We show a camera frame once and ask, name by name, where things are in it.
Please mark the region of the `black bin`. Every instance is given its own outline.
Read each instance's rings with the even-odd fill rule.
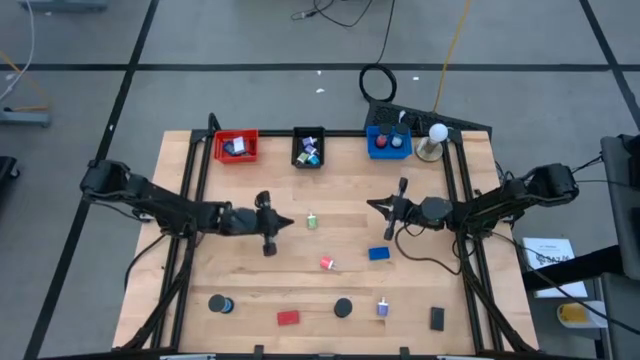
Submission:
[[[304,145],[302,139],[311,136],[318,139],[313,145],[318,150],[318,158],[320,164],[313,165],[309,163],[300,164],[297,159],[300,153],[304,152]],[[317,127],[294,127],[293,128],[293,146],[291,148],[291,165],[298,169],[319,169],[324,165],[324,128],[322,126]]]

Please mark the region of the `black cylinder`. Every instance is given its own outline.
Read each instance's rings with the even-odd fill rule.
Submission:
[[[220,294],[213,295],[209,299],[209,310],[213,312],[228,314],[233,311],[233,305],[233,300]]]
[[[336,301],[336,306],[333,308],[333,312],[339,318],[344,318],[351,314],[351,310],[353,310],[353,305],[351,304],[351,300],[347,298],[342,298]]]

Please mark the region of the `concrete floor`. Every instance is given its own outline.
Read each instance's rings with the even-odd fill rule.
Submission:
[[[364,0],[334,6],[349,21]],[[363,63],[374,61],[384,37],[390,0],[375,0],[361,23],[345,30],[317,16],[292,22],[306,0],[161,0],[144,47],[148,64]],[[640,5],[633,0],[590,1],[621,64],[640,63]],[[126,64],[149,0],[112,0],[101,14],[36,17],[39,64]],[[402,0],[383,62],[440,63],[463,0]],[[26,60],[28,17],[12,1],[0,3],[0,50]],[[576,1],[474,2],[453,57],[467,64],[606,64]],[[368,110],[358,72],[210,71],[136,72],[109,158],[137,173],[153,172],[162,133],[201,128],[210,111],[223,127],[362,127]],[[4,79],[7,72],[1,73]],[[0,154],[17,157],[22,177],[0,214],[0,354],[22,357],[77,209],[78,183],[95,156],[124,72],[33,71],[53,98],[48,129],[0,127]],[[640,91],[640,74],[625,73]],[[438,71],[397,71],[394,103],[430,110]],[[388,91],[379,74],[372,93]],[[316,93],[318,88],[324,93]],[[25,82],[3,106],[36,104]],[[520,174],[551,162],[580,165],[599,152],[599,139],[637,127],[610,71],[451,71],[439,112],[493,126],[494,154]],[[601,167],[579,179],[603,179]],[[40,356],[106,351],[122,302],[122,279],[139,226],[92,208]],[[570,205],[532,209],[517,237],[567,237],[577,254],[616,242],[606,186],[584,184]],[[553,301],[531,300],[543,350],[594,356],[593,342],[568,334],[554,320]]]

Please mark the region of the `red block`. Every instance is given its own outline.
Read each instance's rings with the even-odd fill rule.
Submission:
[[[283,311],[278,313],[278,326],[293,325],[300,323],[300,313],[298,310]]]

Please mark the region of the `small bottle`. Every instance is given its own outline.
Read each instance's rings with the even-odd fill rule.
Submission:
[[[318,150],[316,150],[316,148],[314,148],[311,145],[307,145],[304,147],[304,151],[309,154],[309,155],[314,155],[318,152]]]
[[[333,262],[333,259],[328,256],[323,256],[320,259],[320,267],[325,270],[334,270],[336,268],[336,264]]]
[[[315,230],[318,227],[318,219],[315,215],[309,211],[309,216],[307,216],[307,229]]]
[[[384,297],[378,303],[378,316],[387,316],[389,314],[389,304],[384,301]]]
[[[313,144],[315,144],[318,141],[318,139],[316,138],[312,138],[311,136],[302,139],[302,145],[306,146],[311,146]]]
[[[393,125],[391,124],[381,124],[380,135],[376,138],[376,146],[380,149],[384,149],[389,142],[389,135],[391,135],[391,131],[393,131]]]
[[[318,159],[318,155],[313,154],[310,155],[309,158],[307,159],[307,161],[311,164],[311,165],[318,165],[320,164],[320,159]]]
[[[393,134],[391,138],[391,147],[396,149],[402,147],[402,142],[404,141],[405,135],[409,133],[409,126],[404,123],[400,123],[396,125],[396,132]]]
[[[300,164],[304,164],[304,163],[307,161],[307,159],[309,159],[309,154],[307,154],[307,153],[301,153],[301,154],[298,156],[297,161],[298,161],[298,163],[300,163]]]

